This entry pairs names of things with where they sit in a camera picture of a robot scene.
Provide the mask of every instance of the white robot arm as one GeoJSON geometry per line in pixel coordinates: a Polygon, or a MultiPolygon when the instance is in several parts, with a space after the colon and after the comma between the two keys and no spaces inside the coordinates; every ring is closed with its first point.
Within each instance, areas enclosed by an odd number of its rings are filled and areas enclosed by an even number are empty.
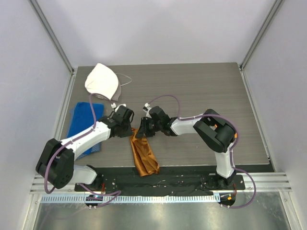
{"type": "Polygon", "coordinates": [[[146,117],[141,120],[137,138],[152,137],[156,131],[162,131],[167,136],[198,133],[209,148],[214,151],[216,158],[216,173],[222,177],[226,185],[232,183],[236,174],[231,164],[230,151],[235,141],[235,128],[212,109],[208,109],[203,117],[198,119],[170,118],[159,107],[143,108],[146,117]]]}
{"type": "Polygon", "coordinates": [[[101,141],[111,137],[131,136],[130,117],[133,115],[134,112],[122,104],[115,108],[110,116],[101,117],[94,126],[73,137],[60,141],[54,138],[49,140],[36,165],[36,171],[45,177],[51,157],[68,143],[52,162],[47,180],[57,189],[63,188],[68,183],[87,184],[89,188],[96,189],[100,186],[101,176],[97,175],[95,168],[90,165],[74,165],[74,161],[83,152],[101,141]]]}

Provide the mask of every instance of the orange cloth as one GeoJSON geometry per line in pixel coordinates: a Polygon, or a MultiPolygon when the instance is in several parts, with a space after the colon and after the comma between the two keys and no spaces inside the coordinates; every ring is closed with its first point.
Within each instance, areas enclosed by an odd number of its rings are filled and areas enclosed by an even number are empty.
{"type": "Polygon", "coordinates": [[[147,138],[136,138],[138,129],[132,128],[133,135],[130,137],[130,143],[134,158],[134,164],[140,176],[158,174],[159,164],[149,146],[147,138]]]}

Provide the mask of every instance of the white mask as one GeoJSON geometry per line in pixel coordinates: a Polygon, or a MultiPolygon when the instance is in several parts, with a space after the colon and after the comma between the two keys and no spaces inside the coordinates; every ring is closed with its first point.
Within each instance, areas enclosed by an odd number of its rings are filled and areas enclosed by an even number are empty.
{"type": "Polygon", "coordinates": [[[116,74],[100,63],[87,76],[85,88],[89,93],[99,93],[113,101],[118,101],[121,94],[121,86],[116,74]]]}

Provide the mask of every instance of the purple cable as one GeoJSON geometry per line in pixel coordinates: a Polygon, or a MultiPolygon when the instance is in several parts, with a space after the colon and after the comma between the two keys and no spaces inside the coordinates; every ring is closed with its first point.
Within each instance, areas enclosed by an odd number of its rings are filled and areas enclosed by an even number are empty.
{"type": "Polygon", "coordinates": [[[45,177],[44,177],[44,189],[45,189],[45,192],[47,194],[51,194],[55,187],[53,187],[50,191],[48,190],[48,176],[49,176],[49,171],[50,171],[50,167],[51,167],[51,164],[52,162],[54,161],[54,159],[57,157],[57,155],[65,148],[67,147],[68,145],[72,144],[74,141],[77,141],[83,137],[85,137],[86,135],[90,134],[96,127],[96,114],[95,114],[95,111],[94,111],[94,108],[93,108],[93,103],[92,103],[92,96],[93,95],[99,95],[103,98],[105,98],[106,100],[108,100],[109,102],[110,99],[108,99],[106,96],[102,95],[102,94],[99,94],[99,93],[92,93],[89,95],[89,103],[90,103],[90,107],[91,107],[91,111],[92,111],[92,114],[93,114],[93,119],[94,119],[94,124],[93,124],[93,128],[91,130],[89,130],[88,132],[76,137],[75,139],[71,140],[70,142],[67,142],[65,143],[64,145],[62,145],[50,158],[48,164],[47,164],[47,167],[46,167],[46,171],[45,171],[45,177]]]}
{"type": "MultiPolygon", "coordinates": [[[[236,137],[236,141],[234,142],[233,146],[229,150],[230,151],[230,165],[232,166],[232,168],[234,170],[242,172],[242,173],[245,173],[251,179],[251,181],[252,181],[252,183],[254,185],[254,194],[253,194],[253,197],[251,198],[251,200],[249,202],[247,202],[245,205],[236,206],[236,207],[229,207],[229,208],[242,208],[242,207],[246,207],[249,204],[251,204],[253,202],[253,200],[255,199],[255,196],[256,196],[256,184],[255,184],[255,181],[253,180],[253,178],[251,177],[251,175],[248,172],[246,172],[246,171],[244,171],[242,169],[235,168],[235,166],[234,166],[233,148],[238,144],[238,142],[240,140],[240,134],[239,134],[237,126],[231,120],[229,120],[227,117],[224,117],[224,116],[221,116],[221,115],[216,115],[216,114],[202,114],[202,115],[197,115],[197,116],[194,116],[194,117],[182,118],[182,117],[180,117],[180,101],[179,101],[179,99],[176,96],[171,95],[171,94],[165,94],[165,95],[162,95],[160,97],[165,97],[165,96],[173,97],[173,98],[176,99],[176,101],[178,103],[177,117],[178,117],[179,121],[190,121],[190,120],[195,120],[195,119],[202,118],[202,117],[216,117],[216,118],[223,119],[223,120],[227,121],[228,123],[230,123],[232,125],[232,127],[235,129],[235,133],[237,134],[237,137],[236,137]]],[[[158,99],[160,97],[154,98],[148,104],[152,103],[153,101],[155,101],[156,99],[158,99]]]]}
{"type": "MultiPolygon", "coordinates": [[[[109,203],[111,203],[113,200],[115,200],[120,194],[121,194],[121,191],[118,190],[118,191],[115,191],[115,192],[112,192],[112,193],[109,193],[109,194],[99,194],[99,193],[94,193],[93,191],[91,191],[90,189],[88,189],[85,185],[83,184],[79,184],[82,188],[84,188],[86,191],[90,192],[91,194],[95,195],[95,196],[113,196],[115,195],[112,199],[110,199],[109,201],[103,203],[103,204],[100,204],[100,205],[97,205],[96,207],[103,207],[103,206],[106,206],[108,205],[109,203]]],[[[91,199],[94,199],[94,200],[102,200],[100,198],[96,198],[96,197],[91,197],[91,199]]]]}

